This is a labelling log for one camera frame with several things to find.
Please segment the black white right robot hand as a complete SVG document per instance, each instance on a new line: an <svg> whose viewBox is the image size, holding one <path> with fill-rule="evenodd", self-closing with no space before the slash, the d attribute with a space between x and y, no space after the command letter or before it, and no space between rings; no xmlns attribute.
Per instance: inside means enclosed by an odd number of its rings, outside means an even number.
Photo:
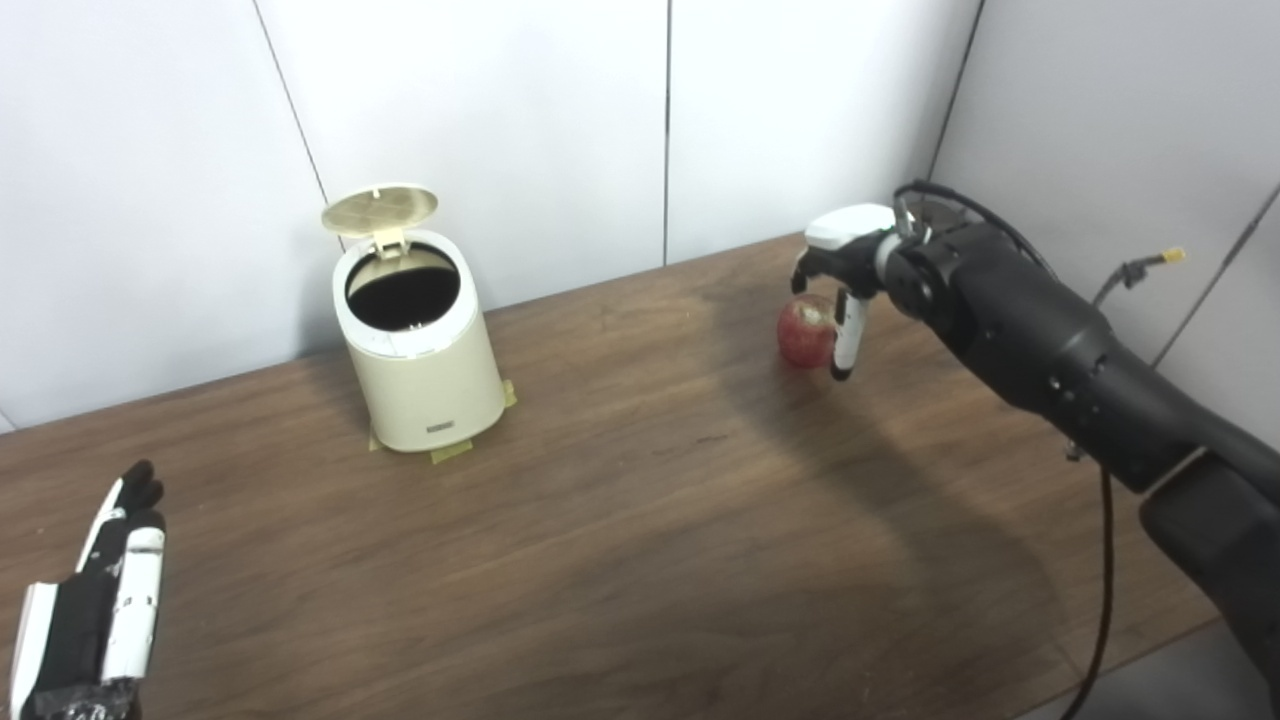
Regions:
<svg viewBox="0 0 1280 720"><path fill-rule="evenodd" d="M805 249L796 258L790 288L805 293L818 277L838 283L829 373L844 382L858 363L870 301L884 290L884 252L899 240L895 213L870 202L841 208L813 220L803 237Z"/></svg>

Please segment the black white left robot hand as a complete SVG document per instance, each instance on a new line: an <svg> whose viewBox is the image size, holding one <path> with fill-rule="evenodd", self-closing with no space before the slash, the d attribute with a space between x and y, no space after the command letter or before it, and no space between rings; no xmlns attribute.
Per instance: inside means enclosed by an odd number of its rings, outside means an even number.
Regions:
<svg viewBox="0 0 1280 720"><path fill-rule="evenodd" d="M26 588L12 719L141 719L160 614L164 484L143 459L111 484L73 573Z"/></svg>

